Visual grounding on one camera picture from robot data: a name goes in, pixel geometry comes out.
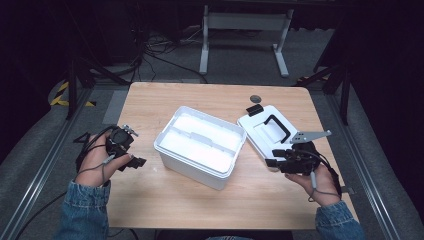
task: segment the blue denim jacket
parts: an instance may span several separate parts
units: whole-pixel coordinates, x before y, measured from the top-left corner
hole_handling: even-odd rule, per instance
[[[106,204],[110,181],[104,187],[87,187],[70,182],[62,204],[62,219],[54,239],[107,239],[109,223]],[[320,207],[315,218],[323,239],[365,239],[359,223],[344,201]],[[212,237],[208,240],[249,240],[242,237]]]

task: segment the person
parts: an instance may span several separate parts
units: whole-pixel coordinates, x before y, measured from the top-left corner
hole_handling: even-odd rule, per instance
[[[103,164],[109,158],[106,152],[105,133],[98,137],[85,156],[79,173],[68,185],[62,204],[62,216],[54,239],[106,239],[108,217],[106,205],[111,188],[110,177],[127,164],[132,154],[123,155]],[[320,207],[316,213],[316,228],[323,239],[365,239],[360,224],[353,218],[346,203],[337,195],[331,174],[320,165],[315,169],[317,190],[312,189],[311,177],[285,174],[285,177],[302,186]],[[210,237],[209,240],[247,240],[243,237]]]

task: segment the wooden table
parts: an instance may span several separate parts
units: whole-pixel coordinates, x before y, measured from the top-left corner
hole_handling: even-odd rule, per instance
[[[146,158],[139,169],[126,168],[112,178],[108,204],[111,227],[151,229],[315,229],[317,203],[299,185],[265,166],[246,140],[226,187],[214,190],[162,164],[153,142],[180,106],[188,106],[236,123],[253,106],[273,105],[299,130],[322,131],[308,91],[304,88],[134,83],[128,92],[119,125],[128,124],[140,137],[130,151]],[[326,138],[314,141],[317,150],[338,171]],[[355,218],[349,195],[344,194]]]

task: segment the white metal stand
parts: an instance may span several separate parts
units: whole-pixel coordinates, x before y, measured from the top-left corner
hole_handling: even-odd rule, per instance
[[[203,46],[199,72],[206,74],[208,71],[209,29],[264,30],[281,31],[280,42],[273,44],[273,49],[281,76],[288,77],[289,72],[283,58],[282,48],[290,27],[292,15],[293,10],[288,10],[287,14],[215,13],[209,12],[208,6],[205,6],[203,14]]]

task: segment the hazard tape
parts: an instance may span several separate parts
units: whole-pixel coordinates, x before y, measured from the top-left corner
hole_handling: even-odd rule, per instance
[[[59,90],[57,90],[55,97],[53,98],[52,102],[50,103],[50,106],[54,105],[60,105],[60,106],[69,106],[69,101],[61,100],[63,93],[65,90],[69,87],[68,80],[63,81],[62,85],[60,86]],[[88,101],[85,103],[86,107],[95,107],[97,102],[95,101]]]

